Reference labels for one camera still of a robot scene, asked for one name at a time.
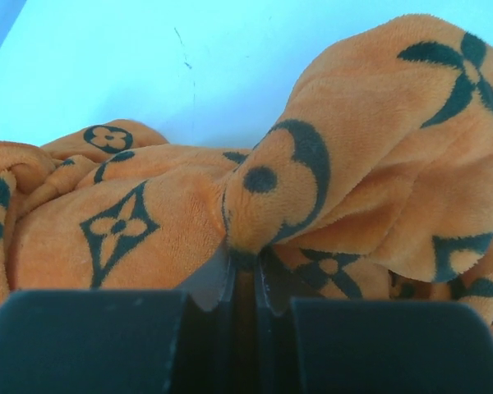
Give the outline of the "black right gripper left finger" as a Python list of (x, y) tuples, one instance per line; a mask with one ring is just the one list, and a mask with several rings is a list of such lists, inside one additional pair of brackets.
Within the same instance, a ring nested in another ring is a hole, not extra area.
[(0, 393), (227, 393), (225, 250), (171, 291), (18, 291), (0, 308)]

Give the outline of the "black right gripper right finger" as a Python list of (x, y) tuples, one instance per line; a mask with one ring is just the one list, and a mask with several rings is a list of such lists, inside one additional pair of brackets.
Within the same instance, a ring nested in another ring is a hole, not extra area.
[(465, 305), (327, 300), (271, 250), (255, 295), (261, 393), (493, 393), (493, 336)]

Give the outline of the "orange black patterned pillowcase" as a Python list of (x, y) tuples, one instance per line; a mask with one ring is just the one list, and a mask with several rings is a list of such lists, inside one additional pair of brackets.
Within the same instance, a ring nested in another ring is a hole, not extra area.
[(323, 296), (458, 300), (493, 323), (493, 47), (427, 15), (342, 40), (253, 149), (130, 120), (0, 142), (0, 305), (173, 288), (220, 244)]

